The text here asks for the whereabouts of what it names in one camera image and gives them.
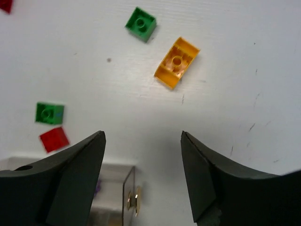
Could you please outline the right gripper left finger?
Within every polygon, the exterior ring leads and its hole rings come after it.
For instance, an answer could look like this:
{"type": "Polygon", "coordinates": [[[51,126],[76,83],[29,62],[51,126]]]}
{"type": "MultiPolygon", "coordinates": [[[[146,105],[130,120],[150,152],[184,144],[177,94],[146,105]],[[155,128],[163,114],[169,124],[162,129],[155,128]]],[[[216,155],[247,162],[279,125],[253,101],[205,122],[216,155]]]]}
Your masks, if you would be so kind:
{"type": "Polygon", "coordinates": [[[98,131],[47,158],[1,171],[1,225],[85,226],[105,145],[98,131]]]}

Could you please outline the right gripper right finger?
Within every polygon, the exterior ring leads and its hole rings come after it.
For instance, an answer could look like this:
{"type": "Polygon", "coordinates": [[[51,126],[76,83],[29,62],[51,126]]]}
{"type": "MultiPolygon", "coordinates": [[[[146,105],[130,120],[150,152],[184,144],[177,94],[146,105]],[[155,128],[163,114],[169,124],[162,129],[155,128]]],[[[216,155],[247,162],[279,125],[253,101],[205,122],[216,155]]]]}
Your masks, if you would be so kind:
{"type": "Polygon", "coordinates": [[[199,226],[298,226],[301,173],[274,175],[239,164],[188,132],[181,151],[193,221],[199,226]]]}

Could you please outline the purple sloped lego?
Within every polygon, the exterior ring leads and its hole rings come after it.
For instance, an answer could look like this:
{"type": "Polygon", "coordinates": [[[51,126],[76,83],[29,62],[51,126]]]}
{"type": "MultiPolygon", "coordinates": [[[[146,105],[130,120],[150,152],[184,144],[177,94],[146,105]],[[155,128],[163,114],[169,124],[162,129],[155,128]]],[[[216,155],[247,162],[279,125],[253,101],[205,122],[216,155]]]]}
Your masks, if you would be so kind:
{"type": "Polygon", "coordinates": [[[95,192],[94,192],[94,197],[96,197],[97,196],[97,194],[100,192],[100,190],[101,190],[101,180],[99,179],[98,181],[97,181],[97,184],[96,184],[96,188],[95,188],[95,192]]]}

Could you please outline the small red square lego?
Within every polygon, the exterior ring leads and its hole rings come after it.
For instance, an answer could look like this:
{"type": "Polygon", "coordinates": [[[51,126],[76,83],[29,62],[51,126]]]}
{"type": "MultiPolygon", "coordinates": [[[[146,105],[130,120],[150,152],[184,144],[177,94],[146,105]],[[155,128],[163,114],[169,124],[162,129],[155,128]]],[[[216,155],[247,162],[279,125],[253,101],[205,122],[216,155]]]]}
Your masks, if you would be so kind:
{"type": "Polygon", "coordinates": [[[70,144],[62,127],[51,129],[40,135],[46,153],[57,151],[70,144]]]}

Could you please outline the yellow curved lego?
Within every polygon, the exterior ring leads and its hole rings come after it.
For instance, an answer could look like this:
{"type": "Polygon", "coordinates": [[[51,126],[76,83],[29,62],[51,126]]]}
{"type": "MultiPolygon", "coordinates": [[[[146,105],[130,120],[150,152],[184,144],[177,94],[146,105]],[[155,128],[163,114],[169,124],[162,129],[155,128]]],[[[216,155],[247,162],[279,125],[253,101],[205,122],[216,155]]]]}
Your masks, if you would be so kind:
{"type": "Polygon", "coordinates": [[[154,77],[174,89],[199,52],[200,49],[179,37],[159,64],[154,77]]]}

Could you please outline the red lego brick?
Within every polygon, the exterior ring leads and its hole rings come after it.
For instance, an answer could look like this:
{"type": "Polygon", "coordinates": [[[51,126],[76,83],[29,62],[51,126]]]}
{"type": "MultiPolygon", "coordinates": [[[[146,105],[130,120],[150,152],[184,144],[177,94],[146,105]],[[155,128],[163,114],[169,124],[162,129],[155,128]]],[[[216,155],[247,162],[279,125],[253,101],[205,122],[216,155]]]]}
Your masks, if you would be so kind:
{"type": "Polygon", "coordinates": [[[0,0],[0,9],[6,12],[7,14],[11,13],[13,6],[13,0],[0,0]]]}

